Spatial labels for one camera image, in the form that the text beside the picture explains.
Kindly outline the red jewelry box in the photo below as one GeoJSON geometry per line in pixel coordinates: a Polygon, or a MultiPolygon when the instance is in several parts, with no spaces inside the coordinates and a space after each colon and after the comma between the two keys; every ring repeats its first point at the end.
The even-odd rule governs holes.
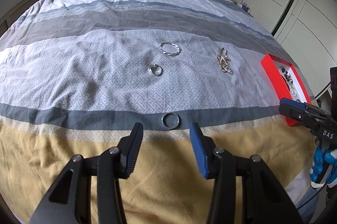
{"type": "Polygon", "coordinates": [[[282,98],[311,104],[308,91],[293,64],[272,54],[266,54],[261,64],[279,98],[279,104],[282,98]]]}

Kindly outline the striped bed duvet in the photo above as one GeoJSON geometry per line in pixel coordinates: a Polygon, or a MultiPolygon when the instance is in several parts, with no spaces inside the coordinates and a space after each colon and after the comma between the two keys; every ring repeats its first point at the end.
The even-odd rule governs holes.
{"type": "Polygon", "coordinates": [[[3,199],[28,222],[73,155],[140,122],[120,182],[128,223],[205,223],[213,183],[193,155],[196,122],[234,155],[260,155],[310,221],[313,137],[279,114],[266,54],[291,60],[230,0],[39,0],[1,37],[3,199]]]}

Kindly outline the white wardrobe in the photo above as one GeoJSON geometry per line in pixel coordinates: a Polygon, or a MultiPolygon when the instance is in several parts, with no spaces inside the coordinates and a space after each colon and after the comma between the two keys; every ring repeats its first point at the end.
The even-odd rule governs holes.
{"type": "Polygon", "coordinates": [[[336,66],[336,0],[243,0],[302,71],[315,97],[336,66]]]}

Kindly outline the wooden nightstand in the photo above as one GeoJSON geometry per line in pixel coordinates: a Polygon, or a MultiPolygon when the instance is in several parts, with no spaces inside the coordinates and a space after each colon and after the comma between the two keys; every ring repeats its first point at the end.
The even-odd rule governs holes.
{"type": "Polygon", "coordinates": [[[251,13],[251,9],[248,7],[248,5],[246,3],[237,3],[237,6],[239,8],[241,8],[242,10],[244,10],[246,13],[251,13]]]}

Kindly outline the low wooden shelf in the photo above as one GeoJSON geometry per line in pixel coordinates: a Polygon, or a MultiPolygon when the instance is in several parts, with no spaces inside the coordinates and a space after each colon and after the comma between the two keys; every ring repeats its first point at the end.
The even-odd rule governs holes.
{"type": "Polygon", "coordinates": [[[0,35],[3,35],[9,27],[33,4],[39,0],[22,0],[11,8],[0,20],[0,35]]]}

